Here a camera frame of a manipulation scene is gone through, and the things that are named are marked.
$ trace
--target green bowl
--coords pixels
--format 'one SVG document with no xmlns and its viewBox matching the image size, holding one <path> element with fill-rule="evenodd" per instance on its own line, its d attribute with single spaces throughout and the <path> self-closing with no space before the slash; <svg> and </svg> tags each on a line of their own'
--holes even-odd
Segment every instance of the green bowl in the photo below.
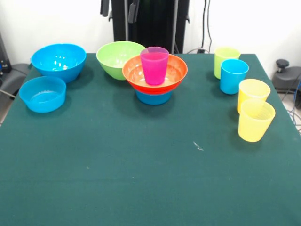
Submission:
<svg viewBox="0 0 301 226">
<path fill-rule="evenodd" d="M 139 55 L 144 46 L 131 41 L 116 41 L 102 46 L 96 53 L 96 58 L 103 69 L 117 80 L 125 80 L 122 73 L 124 64 Z"/>
</svg>

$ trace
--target white wall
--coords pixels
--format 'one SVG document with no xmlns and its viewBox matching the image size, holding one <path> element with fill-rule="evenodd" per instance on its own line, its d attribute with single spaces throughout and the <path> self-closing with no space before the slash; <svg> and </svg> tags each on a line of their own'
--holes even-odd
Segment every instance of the white wall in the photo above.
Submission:
<svg viewBox="0 0 301 226">
<path fill-rule="evenodd" d="M 201 46 L 204 2 L 190 0 L 186 52 Z M 211 0 L 211 52 L 220 46 L 232 46 L 242 53 L 255 53 L 269 76 L 279 58 L 301 66 L 300 10 L 299 0 Z M 205 40 L 204 47 L 208 48 L 208 36 Z"/>
<path fill-rule="evenodd" d="M 29 63 L 41 47 L 58 42 L 96 52 L 114 40 L 101 0 L 0 0 L 0 32 L 12 64 Z"/>
<path fill-rule="evenodd" d="M 256 53 L 269 75 L 275 60 L 301 66 L 301 3 L 298 0 L 211 0 L 211 52 L 233 46 Z M 204 0 L 190 0 L 184 52 L 200 47 Z M 99 15 L 100 0 L 0 0 L 0 32 L 11 63 L 28 63 L 37 49 L 72 42 L 96 52 L 113 41 L 112 21 Z M 208 48 L 206 36 L 205 47 Z"/>
</svg>

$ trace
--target yellow cup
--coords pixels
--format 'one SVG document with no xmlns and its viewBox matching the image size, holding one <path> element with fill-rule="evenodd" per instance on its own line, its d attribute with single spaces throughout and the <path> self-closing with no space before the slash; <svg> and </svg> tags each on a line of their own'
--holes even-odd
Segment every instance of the yellow cup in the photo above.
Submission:
<svg viewBox="0 0 301 226">
<path fill-rule="evenodd" d="M 248 99 L 241 104 L 238 123 L 239 136 L 248 142 L 259 141 L 273 118 L 275 109 L 269 103 L 260 99 Z"/>
<path fill-rule="evenodd" d="M 240 52 L 237 49 L 230 47 L 218 48 L 214 53 L 214 75 L 221 79 L 221 65 L 227 59 L 239 59 Z"/>
<path fill-rule="evenodd" d="M 239 83 L 237 112 L 240 113 L 242 102 L 250 98 L 266 101 L 271 93 L 267 83 L 257 79 L 245 79 Z"/>
</svg>

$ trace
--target light green cup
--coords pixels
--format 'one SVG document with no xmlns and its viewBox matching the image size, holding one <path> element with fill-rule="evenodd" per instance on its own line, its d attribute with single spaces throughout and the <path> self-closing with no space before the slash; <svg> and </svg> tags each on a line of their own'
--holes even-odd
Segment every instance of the light green cup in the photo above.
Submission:
<svg viewBox="0 0 301 226">
<path fill-rule="evenodd" d="M 214 53 L 214 75 L 221 79 L 221 64 L 227 59 L 239 59 L 240 52 L 230 47 L 218 48 Z"/>
<path fill-rule="evenodd" d="M 122 74 L 124 64 L 139 55 L 144 46 L 131 41 L 116 41 L 102 46 L 96 53 L 96 58 L 103 69 L 117 80 L 125 80 Z"/>
</svg>

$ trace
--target cable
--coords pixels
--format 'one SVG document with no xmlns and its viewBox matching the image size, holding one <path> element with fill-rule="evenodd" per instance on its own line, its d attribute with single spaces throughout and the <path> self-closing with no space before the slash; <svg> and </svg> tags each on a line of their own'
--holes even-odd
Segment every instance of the cable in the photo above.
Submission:
<svg viewBox="0 0 301 226">
<path fill-rule="evenodd" d="M 4 91 L 4 90 L 1 90 L 1 89 L 0 89 L 0 93 L 4 93 L 4 94 L 6 94 L 6 95 L 8 95 L 8 96 L 10 96 L 10 97 L 12 97 L 12 98 L 15 98 L 15 97 L 16 97 L 16 96 L 14 96 L 14 95 L 12 95 L 12 94 L 10 94 L 10 93 Z"/>
<path fill-rule="evenodd" d="M 290 89 L 293 87 L 293 84 L 295 83 L 295 81 L 292 83 L 291 87 L 288 89 L 288 91 L 286 92 L 284 98 L 287 96 L 288 92 L 290 91 Z M 301 124 L 297 124 L 296 122 L 296 117 L 299 119 L 299 121 L 301 122 L 301 117 L 295 112 L 295 109 L 296 109 L 296 99 L 297 99 L 297 92 L 299 90 L 299 88 L 301 87 L 301 80 L 299 81 L 298 83 L 298 86 L 297 86 L 297 89 L 296 91 L 294 92 L 294 103 L 293 103 L 293 108 L 292 110 L 286 110 L 287 113 L 289 114 L 289 116 L 291 117 L 292 121 L 293 121 L 293 124 L 294 126 L 297 127 L 298 126 L 301 126 Z"/>
<path fill-rule="evenodd" d="M 210 53 L 210 49 L 211 49 L 211 44 L 212 44 L 212 39 L 211 39 L 211 35 L 210 35 L 210 29 L 209 29 L 209 8 L 210 8 L 210 0 L 208 0 L 208 8 L 207 8 L 207 30 L 208 30 L 208 36 L 210 39 L 210 44 L 209 44 L 209 53 Z"/>
<path fill-rule="evenodd" d="M 206 12 L 207 0 L 205 0 L 204 11 L 203 11 L 203 38 L 202 38 L 202 48 L 204 47 L 205 40 L 205 12 Z"/>
<path fill-rule="evenodd" d="M 27 76 L 27 74 L 25 73 L 25 72 L 22 72 L 22 71 L 20 71 L 20 70 L 18 70 L 18 69 L 16 69 L 16 68 L 11 68 L 12 70 L 14 70 L 14 71 L 17 71 L 17 72 L 20 72 L 20 73 L 22 73 L 22 74 L 25 74 L 26 76 Z"/>
</svg>

